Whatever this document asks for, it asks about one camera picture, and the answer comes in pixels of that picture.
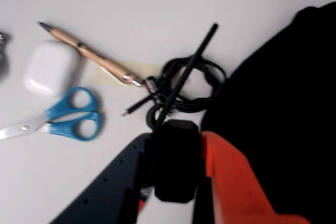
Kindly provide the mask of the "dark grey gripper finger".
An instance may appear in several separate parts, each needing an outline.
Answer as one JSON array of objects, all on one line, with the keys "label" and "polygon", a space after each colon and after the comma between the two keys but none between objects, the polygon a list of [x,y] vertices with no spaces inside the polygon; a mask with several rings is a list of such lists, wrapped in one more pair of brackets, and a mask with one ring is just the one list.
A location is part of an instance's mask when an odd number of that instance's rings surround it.
[{"label": "dark grey gripper finger", "polygon": [[136,223],[150,136],[141,134],[127,145],[52,223]]}]

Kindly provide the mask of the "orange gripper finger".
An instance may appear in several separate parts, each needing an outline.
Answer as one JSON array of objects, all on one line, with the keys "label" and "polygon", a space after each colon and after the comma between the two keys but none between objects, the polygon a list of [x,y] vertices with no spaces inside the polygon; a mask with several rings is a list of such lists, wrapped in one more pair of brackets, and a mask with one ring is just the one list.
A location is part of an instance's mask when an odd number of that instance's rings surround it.
[{"label": "orange gripper finger", "polygon": [[274,211],[248,159],[235,146],[214,132],[201,136],[215,223],[309,223],[300,215]]}]

